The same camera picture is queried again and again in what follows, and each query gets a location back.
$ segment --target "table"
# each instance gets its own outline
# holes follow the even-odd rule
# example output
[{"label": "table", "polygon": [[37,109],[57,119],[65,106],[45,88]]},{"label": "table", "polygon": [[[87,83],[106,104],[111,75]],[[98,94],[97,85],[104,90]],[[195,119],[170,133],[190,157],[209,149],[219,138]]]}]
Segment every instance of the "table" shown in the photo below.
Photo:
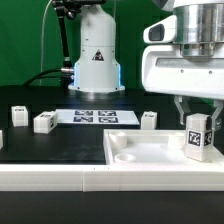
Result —
[{"label": "table", "polygon": [[[113,128],[65,125],[48,136],[36,136],[32,124],[12,127],[13,105],[27,106],[30,119],[56,108],[133,110],[138,119],[143,111],[151,110],[159,113],[158,128],[183,129],[173,96],[142,90],[128,90],[125,97],[110,101],[88,101],[69,97],[58,87],[5,86],[0,87],[0,96],[0,128],[6,133],[6,145],[0,152],[2,164],[105,164],[102,133],[104,128]],[[192,112],[212,113],[212,108],[199,99],[192,99],[190,107]],[[221,151],[223,129],[215,136],[215,146]],[[86,133],[88,141],[81,133]],[[0,192],[0,201],[0,223],[6,224],[218,224],[223,222],[224,192]]]}]

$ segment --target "green backdrop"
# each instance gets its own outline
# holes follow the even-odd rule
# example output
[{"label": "green backdrop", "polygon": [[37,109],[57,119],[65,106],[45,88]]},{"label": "green backdrop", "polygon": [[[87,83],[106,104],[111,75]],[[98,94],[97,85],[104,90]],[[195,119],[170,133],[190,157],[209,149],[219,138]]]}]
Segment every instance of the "green backdrop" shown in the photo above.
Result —
[{"label": "green backdrop", "polygon": [[[49,0],[1,1],[0,5],[0,85],[20,85],[40,72],[41,26]],[[113,15],[114,1],[103,9]],[[122,66],[122,84],[142,88],[141,58],[146,45],[144,29],[169,14],[160,11],[151,0],[117,0],[116,59]],[[66,21],[73,62],[80,54],[80,19]],[[44,70],[62,66],[62,49],[56,13],[50,8],[45,29]],[[43,81],[57,85],[58,81]]]}]

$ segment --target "white cube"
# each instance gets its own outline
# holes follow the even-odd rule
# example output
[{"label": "white cube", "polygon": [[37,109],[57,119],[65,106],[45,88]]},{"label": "white cube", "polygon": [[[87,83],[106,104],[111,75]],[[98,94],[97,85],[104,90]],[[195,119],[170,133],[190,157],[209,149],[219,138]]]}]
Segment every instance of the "white cube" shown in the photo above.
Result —
[{"label": "white cube", "polygon": [[28,111],[25,106],[11,107],[14,127],[28,126]]},{"label": "white cube", "polygon": [[157,125],[157,113],[156,112],[144,112],[141,118],[142,130],[154,130]]},{"label": "white cube", "polygon": [[57,126],[58,115],[56,112],[43,112],[33,120],[34,133],[48,134]]},{"label": "white cube", "polygon": [[194,114],[187,117],[185,155],[198,161],[212,159],[214,131],[208,122],[209,115]]},{"label": "white cube", "polygon": [[0,131],[0,149],[2,149],[3,147],[3,135],[2,135],[2,131]]}]

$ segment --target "warning label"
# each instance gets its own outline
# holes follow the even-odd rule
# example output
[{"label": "warning label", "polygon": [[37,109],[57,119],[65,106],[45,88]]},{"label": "warning label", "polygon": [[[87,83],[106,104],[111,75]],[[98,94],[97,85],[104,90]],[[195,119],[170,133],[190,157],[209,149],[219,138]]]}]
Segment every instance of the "warning label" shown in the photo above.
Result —
[{"label": "warning label", "polygon": [[104,61],[103,55],[101,54],[100,50],[98,50],[93,57],[93,61]]}]

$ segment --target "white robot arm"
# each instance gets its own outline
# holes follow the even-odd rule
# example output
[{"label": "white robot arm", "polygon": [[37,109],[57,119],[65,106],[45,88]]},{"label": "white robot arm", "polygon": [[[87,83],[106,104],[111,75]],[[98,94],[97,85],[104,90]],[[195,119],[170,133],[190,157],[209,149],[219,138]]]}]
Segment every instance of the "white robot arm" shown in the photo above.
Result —
[{"label": "white robot arm", "polygon": [[[153,2],[173,15],[144,31],[144,41],[157,44],[143,54],[144,88],[176,95],[182,115],[186,103],[179,96],[214,99],[213,121],[219,120],[224,100],[224,0]],[[213,129],[219,128],[220,122],[213,122]]]}]

